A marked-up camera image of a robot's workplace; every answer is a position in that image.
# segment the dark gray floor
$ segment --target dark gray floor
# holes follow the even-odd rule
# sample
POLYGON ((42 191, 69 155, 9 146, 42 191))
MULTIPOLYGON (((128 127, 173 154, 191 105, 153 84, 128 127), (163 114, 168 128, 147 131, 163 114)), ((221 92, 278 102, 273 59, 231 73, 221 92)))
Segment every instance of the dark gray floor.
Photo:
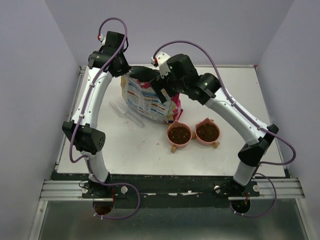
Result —
MULTIPOLYGON (((251 214, 271 200, 252 201, 251 214)), ((130 210, 117 210, 125 215, 130 210)), ((278 200, 259 218, 234 215, 228 208, 140 209, 125 220, 93 217, 90 202, 50 202, 41 240, 306 240, 295 200, 278 200)))

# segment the table top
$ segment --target table top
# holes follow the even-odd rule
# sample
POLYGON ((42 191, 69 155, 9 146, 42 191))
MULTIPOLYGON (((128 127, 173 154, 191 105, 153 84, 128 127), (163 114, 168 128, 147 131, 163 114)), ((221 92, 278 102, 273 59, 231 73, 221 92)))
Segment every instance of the table top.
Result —
MULTIPOLYGON (((197 67, 199 74, 214 73, 212 67, 197 67)), ((222 80, 235 99, 261 121, 270 124, 270 119, 261 93, 254 68, 220 67, 222 80)), ((244 145, 241 136, 217 113, 202 106, 197 101, 180 95, 183 114, 179 121, 191 129, 205 118, 213 119, 219 126, 221 136, 217 149, 200 145, 196 140, 175 153, 166 137, 167 125, 139 116, 144 128, 138 127, 129 119, 120 118, 109 102, 119 100, 123 103, 120 77, 114 78, 104 95, 97 129, 106 134, 102 155, 106 168, 112 174, 139 175, 188 175, 188 176, 233 176, 238 163, 238 152, 244 145)), ((77 99, 78 106, 86 81, 83 81, 77 99)), ((71 163, 69 160, 70 142, 65 141, 60 155, 58 173, 88 173, 84 161, 71 163)), ((73 157, 80 153, 73 147, 73 157)), ((263 156, 263 161, 281 162, 275 141, 263 156)), ((282 166, 263 165, 259 172, 270 177, 284 177, 282 166)))

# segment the wall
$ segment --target wall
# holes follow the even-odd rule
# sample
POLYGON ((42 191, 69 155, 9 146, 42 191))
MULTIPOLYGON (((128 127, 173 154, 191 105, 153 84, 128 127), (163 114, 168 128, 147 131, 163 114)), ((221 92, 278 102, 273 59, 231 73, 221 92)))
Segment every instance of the wall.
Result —
MULTIPOLYGON (((320 236, 320 3, 295 0, 263 54, 257 74, 280 133, 295 146, 290 167, 299 176, 320 236)), ((292 153, 283 146, 286 160, 292 153)))
POLYGON ((43 0, 0 3, 0 239, 28 239, 78 65, 43 0))
MULTIPOLYGON (((257 64, 293 0, 45 0, 80 65, 99 49, 101 22, 122 18, 128 26, 130 64, 149 64, 154 51, 172 40, 197 42, 218 64, 257 64)), ((120 23, 103 28, 123 33, 120 23)), ((188 53, 195 64, 209 64, 189 45, 168 47, 188 53)))

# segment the purple cable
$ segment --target purple cable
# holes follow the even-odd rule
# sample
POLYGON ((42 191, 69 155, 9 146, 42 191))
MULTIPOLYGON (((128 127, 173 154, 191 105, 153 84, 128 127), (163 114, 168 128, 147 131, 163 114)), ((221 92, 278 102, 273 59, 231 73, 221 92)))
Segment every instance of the purple cable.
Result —
POLYGON ((275 138, 279 139, 280 141, 282 141, 283 143, 285 143, 289 148, 291 148, 292 150, 292 158, 287 161, 287 162, 281 162, 281 163, 275 163, 275 162, 269 162, 269 161, 261 161, 260 164, 270 164, 270 165, 278 165, 278 166, 283 166, 283 165, 287 165, 287 164, 290 164, 292 163, 295 159, 296 159, 296 150, 295 148, 289 143, 287 142, 285 139, 283 139, 282 137, 278 136, 277 134, 274 134, 273 132, 269 131, 268 129, 265 129, 265 128, 260 128, 260 125, 257 124, 248 114, 246 114, 236 103, 234 103, 234 100, 231 98, 231 96, 229 95, 229 93, 227 92, 227 89, 224 85, 224 83, 222 82, 222 78, 220 76, 220 73, 217 69, 217 66, 214 62, 214 60, 212 59, 212 57, 209 55, 209 53, 203 48, 201 47, 200 45, 196 44, 196 43, 193 43, 191 41, 187 41, 187 40, 175 40, 175 41, 170 41, 170 42, 167 42, 165 44, 163 44, 162 46, 160 46, 156 51, 155 53, 153 54, 153 58, 156 59, 156 55, 157 53, 163 49, 164 47, 168 46, 168 45, 171 45, 171 44, 176 44, 176 43, 183 43, 183 44, 190 44, 192 46, 195 46, 196 48, 200 49, 206 56, 207 58, 209 59, 210 63, 212 64, 213 68, 214 68, 214 71, 218 77, 218 80, 219 80, 219 83, 221 85, 221 88, 224 92, 224 94, 226 95, 226 97, 229 99, 229 101, 231 102, 231 104, 245 117, 247 118, 254 126, 256 126, 257 128, 261 129, 262 131, 264 131, 265 133, 267 134, 270 134, 272 136, 274 136, 275 138))
POLYGON ((112 220, 120 220, 120 219, 127 219, 127 218, 130 218, 132 215, 134 215, 138 210, 139 210, 139 207, 140 207, 140 202, 141 202, 141 198, 140 198, 140 193, 138 191, 138 189, 133 186, 132 184, 130 183, 124 183, 124 182, 121 182, 121 183, 104 183, 102 182, 99 178, 97 178, 97 176, 93 173, 92 171, 92 168, 91 168, 91 165, 90 165, 90 161, 86 161, 87 162, 87 166, 88 166, 88 169, 89 169, 89 172, 92 174, 92 176, 94 177, 94 179, 101 185, 103 186, 107 186, 107 187, 113 187, 113 186, 118 186, 118 185, 123 185, 123 186, 128 186, 128 187, 131 187, 135 190, 136 194, 137 194, 137 197, 138 197, 138 203, 134 209, 134 211, 128 215, 125 215, 125 216, 104 216, 104 215, 99 215, 96 213, 96 206, 94 205, 93 206, 93 210, 94 210, 94 213, 96 216, 98 217, 102 217, 103 219, 112 219, 112 220))
MULTIPOLYGON (((123 27, 124 27, 124 37, 123 37, 123 40, 122 40, 119 48, 115 51, 115 53, 111 56, 111 58, 99 69, 99 71, 97 72, 97 74, 96 74, 95 77, 93 78, 93 80, 92 80, 92 85, 89 86, 88 92, 87 92, 87 94, 86 94, 86 96, 85 96, 85 99, 84 99, 84 102, 83 102, 83 107, 82 107, 81 113, 80 113, 81 115, 83 115, 84 112, 85 112, 85 109, 86 109, 86 106, 87 106, 87 103, 88 103, 88 100, 89 100, 89 96, 90 96, 90 94, 91 94, 92 88, 93 88, 93 86, 95 85, 98 77, 99 77, 100 74, 104 71, 104 69, 111 63, 111 61, 118 55, 118 53, 119 53, 119 52, 121 51, 121 49, 124 47, 125 42, 126 42, 126 39, 127 39, 127 35, 128 35, 127 26, 126 26, 125 22, 124 22, 122 19, 118 18, 118 17, 110 17, 110 18, 104 20, 104 21, 101 23, 100 27, 99 27, 99 35, 101 34, 101 29, 102 29, 103 25, 104 25, 106 22, 110 21, 110 20, 117 20, 117 21, 119 21, 119 22, 122 23, 122 25, 123 25, 123 27)), ((70 141, 69 158, 70 158, 70 161, 71 161, 72 163, 77 163, 79 160, 81 160, 81 159, 83 159, 83 158, 88 158, 88 157, 89 157, 88 155, 82 155, 82 156, 80 156, 79 158, 77 158, 76 160, 74 160, 74 159, 73 159, 73 155, 72 155, 72 149, 73 149, 73 145, 74 145, 74 142, 75 142, 75 137, 76 137, 76 134, 77 134, 77 131, 78 131, 78 128, 79 128, 79 126, 80 126, 80 123, 81 123, 81 120, 82 120, 82 119, 83 119, 83 116, 79 116, 79 120, 78 120, 78 122, 77 122, 76 125, 75 125, 75 128, 74 128, 73 133, 72 133, 71 141, 70 141)), ((133 186, 132 184, 129 184, 129 183, 110 183, 110 184, 106 184, 106 183, 100 181, 100 179, 98 179, 97 176, 96 176, 96 175, 94 174, 94 172, 92 171, 92 168, 91 168, 91 165, 90 165, 90 161, 86 160, 86 162, 87 162, 87 166, 88 166, 88 169, 89 169, 90 174, 92 174, 92 176, 94 177, 94 179, 95 179, 99 184, 101 184, 101 185, 103 185, 103 186, 108 186, 108 187, 110 187, 110 186, 118 186, 118 185, 129 186, 129 187, 132 187, 132 188, 136 191, 137 196, 138 196, 138 204, 137 204, 135 210, 134 210, 132 213, 130 213, 129 215, 121 216, 121 217, 108 217, 108 216, 102 216, 102 217, 103 217, 104 219, 118 219, 118 220, 119 220, 119 219, 126 219, 126 218, 129 218, 129 217, 131 217, 132 215, 134 215, 134 214, 138 211, 138 209, 139 209, 139 207, 140 207, 140 201, 141 201, 141 200, 140 200, 140 194, 139 194, 138 189, 137 189, 135 186, 133 186)))
POLYGON ((257 214, 257 215, 244 215, 244 214, 239 213, 236 210, 234 210, 234 208, 232 207, 231 201, 230 201, 230 208, 231 208, 231 210, 232 210, 232 212, 234 214, 242 216, 242 217, 245 217, 245 218, 258 218, 258 217, 262 217, 262 216, 270 213, 275 208, 276 203, 277 203, 277 191, 276 191, 276 187, 275 187, 274 183, 271 181, 270 178, 268 178, 267 176, 263 175, 262 173, 257 172, 256 174, 261 175, 262 177, 267 179, 272 185, 272 188, 273 188, 273 191, 274 191, 274 201, 273 201, 271 207, 267 211, 265 211, 263 213, 260 213, 260 214, 257 214))

